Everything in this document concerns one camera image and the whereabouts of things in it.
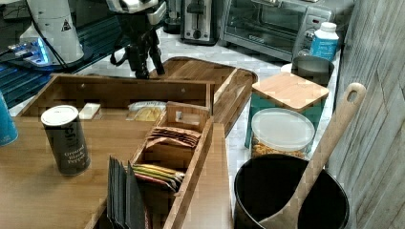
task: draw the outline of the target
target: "wooden spoon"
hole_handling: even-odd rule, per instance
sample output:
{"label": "wooden spoon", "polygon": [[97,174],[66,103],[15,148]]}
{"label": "wooden spoon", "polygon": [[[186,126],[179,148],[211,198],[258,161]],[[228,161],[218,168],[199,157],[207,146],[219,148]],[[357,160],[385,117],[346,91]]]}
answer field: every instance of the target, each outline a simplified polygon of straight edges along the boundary
{"label": "wooden spoon", "polygon": [[301,206],[328,162],[334,147],[360,107],[365,94],[366,88],[361,84],[352,83],[348,86],[291,199],[279,212],[262,219],[259,222],[260,225],[266,229],[298,228]]}

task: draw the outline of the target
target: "small wooden compartment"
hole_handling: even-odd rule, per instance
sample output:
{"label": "small wooden compartment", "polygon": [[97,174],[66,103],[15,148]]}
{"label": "small wooden compartment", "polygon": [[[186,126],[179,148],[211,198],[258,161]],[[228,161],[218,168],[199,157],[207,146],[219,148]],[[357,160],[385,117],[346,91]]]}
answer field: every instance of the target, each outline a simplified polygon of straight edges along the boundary
{"label": "small wooden compartment", "polygon": [[[178,113],[181,113],[181,119],[178,119]],[[145,139],[131,159],[132,164],[156,164],[185,173],[177,193],[143,186],[153,228],[181,228],[211,144],[213,118],[205,107],[168,102],[156,126],[183,128],[202,134],[194,149],[165,143],[146,148]]]}

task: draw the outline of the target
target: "wooden lid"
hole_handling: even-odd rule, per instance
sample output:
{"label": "wooden lid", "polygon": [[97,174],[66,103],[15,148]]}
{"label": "wooden lid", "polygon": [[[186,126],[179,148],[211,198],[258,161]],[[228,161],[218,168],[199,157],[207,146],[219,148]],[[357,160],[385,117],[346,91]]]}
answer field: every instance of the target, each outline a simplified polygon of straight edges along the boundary
{"label": "wooden lid", "polygon": [[278,73],[253,84],[252,91],[279,107],[301,113],[328,96],[329,90],[292,73]]}

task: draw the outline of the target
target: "plastic container lid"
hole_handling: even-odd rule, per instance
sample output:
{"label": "plastic container lid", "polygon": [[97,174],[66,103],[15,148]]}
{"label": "plastic container lid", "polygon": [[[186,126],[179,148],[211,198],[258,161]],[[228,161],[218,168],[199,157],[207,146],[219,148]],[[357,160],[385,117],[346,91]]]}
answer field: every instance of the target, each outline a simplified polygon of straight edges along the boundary
{"label": "plastic container lid", "polygon": [[253,116],[251,125],[260,142],[285,152],[305,148],[315,134],[312,123],[306,117],[280,108],[261,110]]}
{"label": "plastic container lid", "polygon": [[322,22],[321,24],[322,31],[336,31],[336,24],[332,22]]}
{"label": "plastic container lid", "polygon": [[52,107],[41,115],[41,121],[47,126],[60,126],[73,121],[78,116],[76,107],[61,105]]}

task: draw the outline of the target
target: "jar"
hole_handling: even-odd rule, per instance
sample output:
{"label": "jar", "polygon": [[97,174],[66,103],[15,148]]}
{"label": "jar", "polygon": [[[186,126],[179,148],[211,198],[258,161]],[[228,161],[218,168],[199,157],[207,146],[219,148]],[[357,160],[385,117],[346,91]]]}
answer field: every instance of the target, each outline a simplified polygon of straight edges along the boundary
{"label": "jar", "polygon": [[336,34],[336,24],[323,22],[321,28],[315,32],[310,45],[309,54],[332,61],[336,55],[339,36]]}
{"label": "jar", "polygon": [[251,126],[252,158],[266,154],[304,158],[315,134],[312,123],[306,117],[282,108],[261,110],[253,116]]}

